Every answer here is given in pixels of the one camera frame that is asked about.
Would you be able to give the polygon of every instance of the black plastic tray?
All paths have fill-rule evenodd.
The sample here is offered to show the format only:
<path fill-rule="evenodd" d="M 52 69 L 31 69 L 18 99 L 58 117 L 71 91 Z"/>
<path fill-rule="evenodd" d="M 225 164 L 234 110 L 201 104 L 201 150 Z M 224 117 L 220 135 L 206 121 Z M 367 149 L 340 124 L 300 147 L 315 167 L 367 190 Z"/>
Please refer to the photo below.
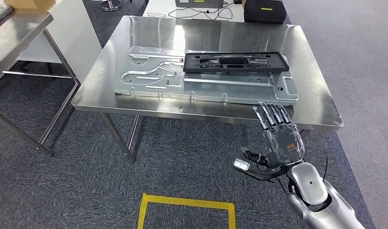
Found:
<path fill-rule="evenodd" d="M 289 66 L 279 52 L 186 53 L 186 73 L 288 72 Z"/>

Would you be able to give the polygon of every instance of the robot finger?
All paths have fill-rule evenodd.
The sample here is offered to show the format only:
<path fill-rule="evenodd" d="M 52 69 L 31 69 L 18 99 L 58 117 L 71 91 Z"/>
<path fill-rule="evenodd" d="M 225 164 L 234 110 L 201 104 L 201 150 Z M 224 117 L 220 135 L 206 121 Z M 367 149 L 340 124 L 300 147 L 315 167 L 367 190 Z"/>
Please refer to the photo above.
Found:
<path fill-rule="evenodd" d="M 268 105 L 273 113 L 273 116 L 276 118 L 277 123 L 280 125 L 284 122 L 283 117 L 281 115 L 281 112 L 279 112 L 279 109 L 274 104 Z"/>
<path fill-rule="evenodd" d="M 260 125 L 263 130 L 267 130 L 269 125 L 267 121 L 264 119 L 263 114 L 260 112 L 260 109 L 258 109 L 258 106 L 253 107 L 253 111 L 256 113 L 258 120 L 260 121 Z"/>
<path fill-rule="evenodd" d="M 284 119 L 284 122 L 287 124 L 291 123 L 291 118 L 289 117 L 289 114 L 286 111 L 285 107 L 283 107 L 282 105 L 278 105 L 277 107 L 279 112 L 281 113 L 282 118 Z"/>
<path fill-rule="evenodd" d="M 274 118 L 271 115 L 271 111 L 268 108 L 268 105 L 265 104 L 264 102 L 259 102 L 261 108 L 263 109 L 265 116 L 267 117 L 268 123 L 270 124 L 271 127 L 277 126 L 277 122 L 274 120 Z"/>

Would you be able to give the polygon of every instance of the stainless steel table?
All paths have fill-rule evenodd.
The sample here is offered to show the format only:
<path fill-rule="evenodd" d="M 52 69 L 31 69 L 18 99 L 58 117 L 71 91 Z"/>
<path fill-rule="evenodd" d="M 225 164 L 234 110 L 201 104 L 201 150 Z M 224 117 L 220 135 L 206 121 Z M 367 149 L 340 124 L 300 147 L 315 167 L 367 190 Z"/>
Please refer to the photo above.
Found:
<path fill-rule="evenodd" d="M 175 20 L 124 16 L 72 100 L 76 110 L 99 112 L 130 160 L 139 116 L 198 119 L 232 124 L 259 121 L 252 105 L 115 95 L 113 81 L 128 69 L 131 46 L 222 52 L 274 52 L 288 58 L 300 102 L 292 120 L 302 129 L 336 131 L 343 126 L 333 97 L 300 26 Z M 136 115 L 128 145 L 108 113 Z"/>
<path fill-rule="evenodd" d="M 5 72 L 7 68 L 10 68 L 13 65 L 19 54 L 42 32 L 54 49 L 55 53 L 58 55 L 59 59 L 62 61 L 70 76 L 75 81 L 75 86 L 71 89 L 68 96 L 63 101 L 61 107 L 55 114 L 39 141 L 33 140 L 25 132 L 21 131 L 18 127 L 11 123 L 6 117 L 0 114 L 0 123 L 7 126 L 10 130 L 29 142 L 36 149 L 39 149 L 47 155 L 51 155 L 52 153 L 46 149 L 43 144 L 64 110 L 66 104 L 73 97 L 73 94 L 80 85 L 75 73 L 69 66 L 55 41 L 52 39 L 50 33 L 46 30 L 46 27 L 52 21 L 53 17 L 49 13 L 21 10 L 15 11 L 0 21 L 0 75 L 2 72 Z"/>

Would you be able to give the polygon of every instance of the white table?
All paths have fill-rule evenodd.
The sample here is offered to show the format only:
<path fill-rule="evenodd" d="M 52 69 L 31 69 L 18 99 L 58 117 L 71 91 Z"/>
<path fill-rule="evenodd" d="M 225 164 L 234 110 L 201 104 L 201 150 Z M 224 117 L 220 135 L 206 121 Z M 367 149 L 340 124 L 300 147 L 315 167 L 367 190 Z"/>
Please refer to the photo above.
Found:
<path fill-rule="evenodd" d="M 233 0 L 225 0 L 225 2 L 232 3 Z M 243 16 L 243 7 L 241 4 L 232 4 L 228 6 L 228 8 L 232 11 L 232 19 L 227 20 L 227 19 L 221 19 L 218 18 L 217 20 L 219 21 L 233 21 L 233 22 L 244 22 L 244 16 Z M 176 7 L 176 2 L 175 0 L 149 0 L 148 5 L 146 6 L 145 12 L 143 13 L 144 17 L 151 17 L 152 14 L 158 14 L 157 17 L 166 17 L 166 18 L 181 18 L 181 17 L 189 17 L 192 15 L 197 14 L 198 12 L 191 10 L 191 9 L 185 9 L 185 10 L 177 10 L 173 13 L 171 13 L 170 16 L 168 14 L 172 12 L 175 9 L 184 9 L 180 7 Z M 210 12 L 214 12 L 217 9 L 214 8 L 194 8 L 196 10 L 201 10 L 201 11 L 207 11 L 209 10 Z M 223 10 L 220 14 L 222 17 L 227 17 L 230 18 L 231 14 L 229 10 Z M 217 13 L 214 14 L 208 14 L 210 18 L 215 18 L 217 16 Z M 191 19 L 205 19 L 209 20 L 207 16 L 205 16 L 203 13 L 196 15 L 192 17 Z"/>
<path fill-rule="evenodd" d="M 83 82 L 102 51 L 83 1 L 56 0 L 49 13 L 54 21 L 48 25 L 47 30 L 66 57 L 78 80 Z M 43 34 L 37 36 L 16 60 L 62 63 Z"/>

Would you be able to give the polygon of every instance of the yellow label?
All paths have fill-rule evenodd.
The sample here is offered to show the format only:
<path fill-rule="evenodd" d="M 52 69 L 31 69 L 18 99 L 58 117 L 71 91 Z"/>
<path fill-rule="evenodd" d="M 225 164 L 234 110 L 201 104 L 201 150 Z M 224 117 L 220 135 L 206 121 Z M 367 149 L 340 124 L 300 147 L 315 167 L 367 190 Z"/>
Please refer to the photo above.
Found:
<path fill-rule="evenodd" d="M 287 146 L 286 146 L 286 149 L 292 149 L 292 148 L 294 148 L 294 147 L 295 147 L 295 144 L 292 143 L 292 144 L 287 145 Z"/>
<path fill-rule="evenodd" d="M 199 208 L 215 208 L 215 209 L 228 210 L 229 229 L 236 229 L 235 206 L 233 205 L 233 203 L 199 200 L 199 199 L 150 196 L 150 195 L 147 195 L 146 193 L 142 195 L 141 206 L 139 208 L 138 229 L 143 229 L 143 221 L 145 220 L 148 203 L 173 204 L 173 205 L 183 205 L 183 206 L 199 207 Z"/>

